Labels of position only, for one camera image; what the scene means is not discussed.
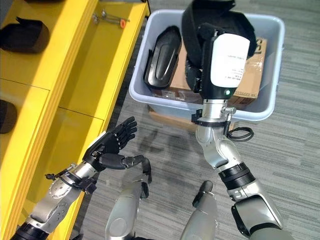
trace white label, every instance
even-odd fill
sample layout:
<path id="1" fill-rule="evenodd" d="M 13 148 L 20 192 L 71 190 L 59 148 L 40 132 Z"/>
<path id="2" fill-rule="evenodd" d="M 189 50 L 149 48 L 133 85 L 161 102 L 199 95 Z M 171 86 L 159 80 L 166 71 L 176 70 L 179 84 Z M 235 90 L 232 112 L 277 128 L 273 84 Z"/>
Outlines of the white label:
<path id="1" fill-rule="evenodd" d="M 210 78 L 213 85 L 237 88 L 245 72 L 250 41 L 225 33 L 213 42 Z"/>

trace orange part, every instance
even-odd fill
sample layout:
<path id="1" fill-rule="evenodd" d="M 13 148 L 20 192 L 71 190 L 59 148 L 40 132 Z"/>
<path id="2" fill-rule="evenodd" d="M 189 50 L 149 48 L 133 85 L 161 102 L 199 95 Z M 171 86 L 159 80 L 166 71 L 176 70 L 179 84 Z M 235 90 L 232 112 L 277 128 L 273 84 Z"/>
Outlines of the orange part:
<path id="1" fill-rule="evenodd" d="M 120 27 L 124 29 L 126 27 L 126 20 L 120 19 Z"/>

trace gray plastic bin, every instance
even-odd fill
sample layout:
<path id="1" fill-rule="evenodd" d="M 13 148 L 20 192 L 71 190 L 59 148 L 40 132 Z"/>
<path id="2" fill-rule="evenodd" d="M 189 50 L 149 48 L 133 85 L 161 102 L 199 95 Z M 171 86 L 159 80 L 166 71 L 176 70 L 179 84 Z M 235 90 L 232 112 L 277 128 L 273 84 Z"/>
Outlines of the gray plastic bin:
<path id="1" fill-rule="evenodd" d="M 191 114 L 201 109 L 202 105 L 154 97 L 143 80 L 148 51 L 154 49 L 158 35 L 167 27 L 172 25 L 181 27 L 182 14 L 183 10 L 165 9 L 155 11 L 150 15 L 129 92 L 134 100 L 149 104 L 159 114 L 191 119 Z M 245 110 L 237 110 L 232 119 L 234 122 L 239 120 L 260 121 L 273 113 L 285 36 L 284 22 L 278 17 L 260 14 L 245 14 L 245 16 L 253 25 L 256 36 L 267 39 L 267 48 L 258 98 Z"/>

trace yellow shelving unit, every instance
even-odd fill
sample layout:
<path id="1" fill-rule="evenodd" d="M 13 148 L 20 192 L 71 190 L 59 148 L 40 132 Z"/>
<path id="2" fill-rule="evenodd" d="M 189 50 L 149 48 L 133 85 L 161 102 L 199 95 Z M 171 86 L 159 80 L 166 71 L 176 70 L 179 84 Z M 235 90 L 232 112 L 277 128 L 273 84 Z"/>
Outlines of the yellow shelving unit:
<path id="1" fill-rule="evenodd" d="M 129 19 L 124 29 L 92 14 Z M 0 136 L 1 239 L 13 235 L 46 193 L 44 174 L 79 163 L 109 123 L 147 3 L 15 0 L 3 25 L 15 17 L 39 19 L 50 41 L 41 54 L 0 52 L 0 97 L 17 107 L 14 129 Z M 49 239 L 69 239 L 83 195 Z"/>

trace black foam pad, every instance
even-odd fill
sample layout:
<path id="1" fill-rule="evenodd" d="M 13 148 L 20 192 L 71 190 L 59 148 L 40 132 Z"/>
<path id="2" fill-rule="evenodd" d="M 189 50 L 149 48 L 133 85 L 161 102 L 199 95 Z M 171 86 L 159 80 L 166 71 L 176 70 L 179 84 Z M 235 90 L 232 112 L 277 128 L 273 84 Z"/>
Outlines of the black foam pad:
<path id="1" fill-rule="evenodd" d="M 243 13 L 230 11 L 235 6 L 235 0 L 194 0 L 182 15 L 182 37 L 188 59 L 201 69 L 202 44 L 204 39 L 199 36 L 200 26 L 205 26 L 209 35 L 213 29 L 224 33 L 236 34 L 250 41 L 248 56 L 256 50 L 255 29 Z"/>

